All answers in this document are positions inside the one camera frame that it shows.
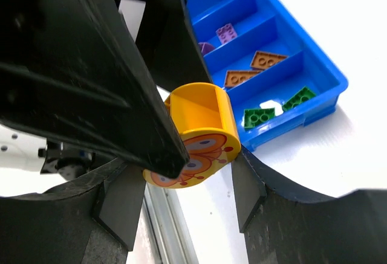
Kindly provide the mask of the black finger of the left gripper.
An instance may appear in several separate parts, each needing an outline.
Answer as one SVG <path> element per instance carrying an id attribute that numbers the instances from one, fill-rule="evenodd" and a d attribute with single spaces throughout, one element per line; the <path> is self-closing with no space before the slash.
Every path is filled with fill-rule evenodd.
<path id="1" fill-rule="evenodd" d="M 1 123 L 168 178 L 189 160 L 114 0 L 1 0 Z"/>
<path id="2" fill-rule="evenodd" d="M 159 87 L 210 83 L 207 66 L 194 35 L 187 0 L 138 0 L 145 3 L 135 43 Z"/>

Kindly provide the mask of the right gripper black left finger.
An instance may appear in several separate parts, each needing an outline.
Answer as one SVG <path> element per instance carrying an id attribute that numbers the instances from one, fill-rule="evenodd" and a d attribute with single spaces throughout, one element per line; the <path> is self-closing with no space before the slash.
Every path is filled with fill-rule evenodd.
<path id="1" fill-rule="evenodd" d="M 2 263 L 125 263 L 145 180 L 114 159 L 44 193 L 1 199 Z"/>

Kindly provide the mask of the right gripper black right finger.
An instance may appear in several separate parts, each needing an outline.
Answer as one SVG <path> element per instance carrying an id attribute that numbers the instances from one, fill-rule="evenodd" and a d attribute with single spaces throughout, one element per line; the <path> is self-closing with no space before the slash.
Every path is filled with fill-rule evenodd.
<path id="1" fill-rule="evenodd" d="M 385 263 L 386 191 L 333 198 L 242 148 L 232 163 L 239 230 L 250 263 Z"/>

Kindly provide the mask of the purple oval lego blue print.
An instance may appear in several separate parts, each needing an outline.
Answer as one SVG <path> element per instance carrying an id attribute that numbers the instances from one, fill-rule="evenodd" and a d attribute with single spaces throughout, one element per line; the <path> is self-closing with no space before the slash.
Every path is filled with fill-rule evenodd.
<path id="1" fill-rule="evenodd" d="M 215 47 L 208 42 L 199 42 L 198 45 L 203 56 L 212 52 L 215 49 Z"/>

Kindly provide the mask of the purple lego brick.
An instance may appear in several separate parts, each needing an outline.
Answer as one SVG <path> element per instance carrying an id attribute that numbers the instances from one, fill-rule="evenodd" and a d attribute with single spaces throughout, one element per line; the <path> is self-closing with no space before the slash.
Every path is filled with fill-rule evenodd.
<path id="1" fill-rule="evenodd" d="M 233 25 L 231 23 L 225 24 L 216 30 L 216 35 L 221 42 L 221 45 L 224 45 L 231 40 L 238 37 Z"/>

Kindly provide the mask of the orange lego plate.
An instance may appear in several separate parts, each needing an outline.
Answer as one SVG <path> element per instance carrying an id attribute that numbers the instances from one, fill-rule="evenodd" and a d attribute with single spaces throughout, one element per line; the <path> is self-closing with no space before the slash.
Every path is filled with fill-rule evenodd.
<path id="1" fill-rule="evenodd" d="M 254 69 L 266 70 L 285 60 L 287 57 L 288 56 L 282 54 L 256 51 L 250 63 L 250 67 Z"/>
<path id="2" fill-rule="evenodd" d="M 243 82 L 251 79 L 252 77 L 262 73 L 262 70 L 227 70 L 224 87 L 225 88 L 233 88 L 242 84 Z"/>

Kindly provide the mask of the yellow round lego orange print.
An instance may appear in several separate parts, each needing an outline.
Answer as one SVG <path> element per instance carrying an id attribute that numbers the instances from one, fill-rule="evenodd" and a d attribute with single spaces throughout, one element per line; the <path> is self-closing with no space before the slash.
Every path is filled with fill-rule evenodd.
<path id="1" fill-rule="evenodd" d="M 241 151 L 232 106 L 226 91 L 210 83 L 189 83 L 173 90 L 164 105 L 183 140 L 190 160 L 177 178 L 149 170 L 144 179 L 157 187 L 186 188 L 209 178 Z"/>

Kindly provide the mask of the green lego brick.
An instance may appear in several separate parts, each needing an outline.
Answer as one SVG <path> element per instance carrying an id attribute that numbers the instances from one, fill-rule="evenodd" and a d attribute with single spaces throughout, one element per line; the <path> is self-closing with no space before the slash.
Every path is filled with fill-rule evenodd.
<path id="1" fill-rule="evenodd" d="M 275 117 L 275 108 L 244 110 L 244 129 L 253 129 Z"/>
<path id="2" fill-rule="evenodd" d="M 284 112 L 289 111 L 290 109 L 294 109 L 295 107 L 299 106 L 300 104 L 309 101 L 310 99 L 314 98 L 316 94 L 307 86 L 304 86 L 302 89 L 300 89 L 294 96 L 292 96 L 289 100 L 287 100 L 282 105 L 282 110 Z"/>

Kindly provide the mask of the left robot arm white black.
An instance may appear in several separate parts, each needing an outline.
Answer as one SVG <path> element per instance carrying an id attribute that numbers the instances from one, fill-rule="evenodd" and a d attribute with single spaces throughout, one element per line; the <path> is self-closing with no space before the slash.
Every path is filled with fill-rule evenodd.
<path id="1" fill-rule="evenodd" d="M 1 166 L 91 153 L 177 177 L 158 89 L 209 81 L 187 0 L 1 0 Z"/>

